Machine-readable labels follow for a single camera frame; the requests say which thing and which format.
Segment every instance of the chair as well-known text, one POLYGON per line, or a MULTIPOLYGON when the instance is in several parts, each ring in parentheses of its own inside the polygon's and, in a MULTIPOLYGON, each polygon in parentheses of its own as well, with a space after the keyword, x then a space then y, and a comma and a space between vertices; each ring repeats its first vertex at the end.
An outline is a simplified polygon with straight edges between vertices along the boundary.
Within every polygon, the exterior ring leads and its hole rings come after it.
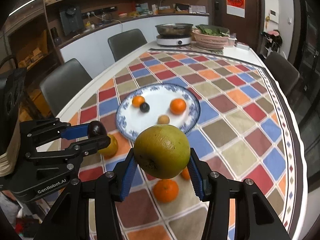
POLYGON ((274 51, 266 58, 264 64, 270 70, 275 80, 278 81, 282 92, 287 97, 299 80, 299 71, 289 61, 274 51))
POLYGON ((54 116, 92 78, 75 58, 56 68, 41 83, 40 89, 54 116))
POLYGON ((108 43, 115 61, 118 61, 135 49, 147 44, 147 40, 139 29, 133 29, 110 37, 108 43))

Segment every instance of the door handle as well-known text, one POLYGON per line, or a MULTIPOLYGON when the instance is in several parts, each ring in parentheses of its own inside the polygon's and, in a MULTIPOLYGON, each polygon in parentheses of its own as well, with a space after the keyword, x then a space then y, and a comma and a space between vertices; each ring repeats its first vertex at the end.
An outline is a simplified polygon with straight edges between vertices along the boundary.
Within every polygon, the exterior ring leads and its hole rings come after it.
POLYGON ((214 2, 214 9, 216 11, 219 11, 219 3, 218 2, 214 2))

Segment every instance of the dark round fruit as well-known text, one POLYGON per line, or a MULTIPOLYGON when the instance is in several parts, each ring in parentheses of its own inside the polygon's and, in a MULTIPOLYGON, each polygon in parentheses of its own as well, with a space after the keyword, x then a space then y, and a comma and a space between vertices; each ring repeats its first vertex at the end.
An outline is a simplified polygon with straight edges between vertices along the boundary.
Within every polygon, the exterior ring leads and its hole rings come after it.
POLYGON ((91 121, 88 125, 87 134, 88 134, 88 138, 91 138, 99 135, 106 135, 107 130, 101 122, 91 121))
POLYGON ((147 113, 147 112, 149 112, 149 110, 150 110, 150 106, 146 102, 144 102, 140 105, 141 112, 147 113))

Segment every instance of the white cabinet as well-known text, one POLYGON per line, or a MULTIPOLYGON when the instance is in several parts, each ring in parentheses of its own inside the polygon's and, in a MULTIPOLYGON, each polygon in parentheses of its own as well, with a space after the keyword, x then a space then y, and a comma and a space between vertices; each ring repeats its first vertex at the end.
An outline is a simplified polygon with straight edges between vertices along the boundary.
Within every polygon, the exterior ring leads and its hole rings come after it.
MULTIPOLYGON (((193 25, 208 24, 209 18, 195 15, 171 15, 137 19, 123 23, 123 31, 140 29, 147 42, 156 40, 159 35, 155 25, 168 23, 191 23, 193 25)), ((110 67, 114 58, 108 39, 121 33, 121 24, 113 25, 91 33, 60 49, 64 61, 76 58, 88 74, 95 78, 110 67)))

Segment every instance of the blue and white plate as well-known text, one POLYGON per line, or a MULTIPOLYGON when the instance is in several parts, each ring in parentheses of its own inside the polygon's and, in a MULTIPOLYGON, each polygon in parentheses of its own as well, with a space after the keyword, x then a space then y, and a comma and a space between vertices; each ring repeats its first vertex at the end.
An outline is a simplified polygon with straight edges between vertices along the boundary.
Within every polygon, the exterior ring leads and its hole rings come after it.
POLYGON ((143 130, 156 125, 158 117, 163 114, 169 116, 169 124, 187 133, 198 122, 199 100, 189 90, 176 84, 148 85, 130 93, 122 101, 116 113, 116 125, 124 137, 135 141, 143 130), (143 96, 149 104, 148 113, 142 113, 132 105, 132 99, 137 95, 143 96), (174 115, 170 111, 170 102, 176 98, 183 98, 187 103, 187 109, 181 115, 174 115))

